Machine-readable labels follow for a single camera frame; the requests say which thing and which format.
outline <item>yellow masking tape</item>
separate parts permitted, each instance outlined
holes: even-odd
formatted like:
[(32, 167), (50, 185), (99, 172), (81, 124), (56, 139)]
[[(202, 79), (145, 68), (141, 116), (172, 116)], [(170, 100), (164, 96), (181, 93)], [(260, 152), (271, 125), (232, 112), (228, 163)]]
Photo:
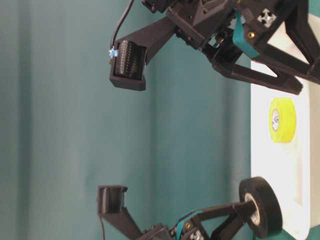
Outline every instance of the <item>yellow masking tape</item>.
[(269, 110), (269, 132), (275, 143), (290, 143), (296, 132), (296, 109), (289, 97), (276, 97)]

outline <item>teal fabric backdrop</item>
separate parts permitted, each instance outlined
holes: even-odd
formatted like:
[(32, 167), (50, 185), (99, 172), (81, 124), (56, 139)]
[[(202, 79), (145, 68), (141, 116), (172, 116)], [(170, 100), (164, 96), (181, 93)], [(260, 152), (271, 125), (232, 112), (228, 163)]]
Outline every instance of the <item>teal fabric backdrop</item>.
[[(1, 239), (101, 239), (102, 184), (129, 187), (141, 229), (238, 200), (250, 176), (250, 86), (173, 38), (148, 66), (147, 91), (113, 87), (109, 41), (127, 3), (1, 1)], [(136, 1), (119, 36), (159, 17)], [(251, 237), (245, 227), (235, 239)]]

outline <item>white surface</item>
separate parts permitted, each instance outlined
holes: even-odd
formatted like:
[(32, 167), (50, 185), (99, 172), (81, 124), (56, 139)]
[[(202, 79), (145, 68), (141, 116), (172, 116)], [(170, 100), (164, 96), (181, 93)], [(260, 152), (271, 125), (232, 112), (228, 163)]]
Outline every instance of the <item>white surface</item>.
[[(309, 22), (320, 39), (320, 18)], [(269, 41), (306, 62), (282, 25)], [(274, 75), (265, 65), (251, 68)], [(264, 177), (279, 200), (283, 228), (305, 240), (311, 227), (320, 224), (320, 85), (299, 79), (299, 96), (251, 85), (251, 175)], [(273, 98), (290, 97), (296, 110), (296, 132), (291, 143), (274, 143), (269, 134), (269, 109)]]

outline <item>bolt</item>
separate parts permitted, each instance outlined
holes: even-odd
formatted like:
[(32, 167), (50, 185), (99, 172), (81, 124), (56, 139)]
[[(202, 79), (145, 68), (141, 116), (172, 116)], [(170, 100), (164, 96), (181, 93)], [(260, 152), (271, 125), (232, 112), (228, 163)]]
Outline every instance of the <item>bolt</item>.
[(253, 31), (251, 31), (251, 32), (248, 33), (248, 37), (249, 37), (250, 39), (254, 39), (255, 36), (256, 36), (256, 34), (255, 34)]
[(187, 221), (187, 222), (185, 223), (185, 227), (186, 227), (186, 229), (189, 229), (189, 228), (191, 227), (191, 223)]

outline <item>tape roll label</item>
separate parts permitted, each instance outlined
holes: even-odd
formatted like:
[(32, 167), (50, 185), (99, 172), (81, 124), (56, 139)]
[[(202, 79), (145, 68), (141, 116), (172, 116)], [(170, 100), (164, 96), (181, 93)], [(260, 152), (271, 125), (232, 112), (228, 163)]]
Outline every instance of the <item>tape roll label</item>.
[(279, 128), (279, 112), (277, 109), (274, 109), (272, 112), (272, 128), (274, 131), (277, 131)]

